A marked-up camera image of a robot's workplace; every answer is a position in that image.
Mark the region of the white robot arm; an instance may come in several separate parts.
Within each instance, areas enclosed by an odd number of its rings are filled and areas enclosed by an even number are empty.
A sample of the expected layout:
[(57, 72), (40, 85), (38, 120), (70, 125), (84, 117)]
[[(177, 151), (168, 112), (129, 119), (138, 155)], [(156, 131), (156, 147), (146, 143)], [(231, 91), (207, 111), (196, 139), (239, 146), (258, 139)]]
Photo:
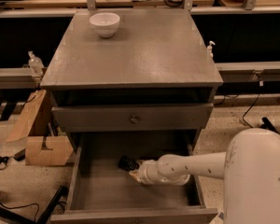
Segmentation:
[(224, 224), (280, 224), (280, 134), (261, 128), (236, 134), (226, 151), (167, 154), (129, 172), (144, 185), (183, 186), (193, 175), (224, 181)]

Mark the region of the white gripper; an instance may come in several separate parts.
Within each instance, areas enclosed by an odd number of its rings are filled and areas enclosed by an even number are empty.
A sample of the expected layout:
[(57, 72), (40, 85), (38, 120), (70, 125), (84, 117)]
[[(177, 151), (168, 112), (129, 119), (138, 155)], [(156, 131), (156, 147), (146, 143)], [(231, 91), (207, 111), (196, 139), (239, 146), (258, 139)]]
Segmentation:
[(157, 162), (154, 160), (137, 160), (136, 161), (140, 167), (137, 171), (130, 171), (129, 175), (135, 180), (140, 181), (145, 185), (157, 184), (159, 179), (159, 171), (157, 167)]

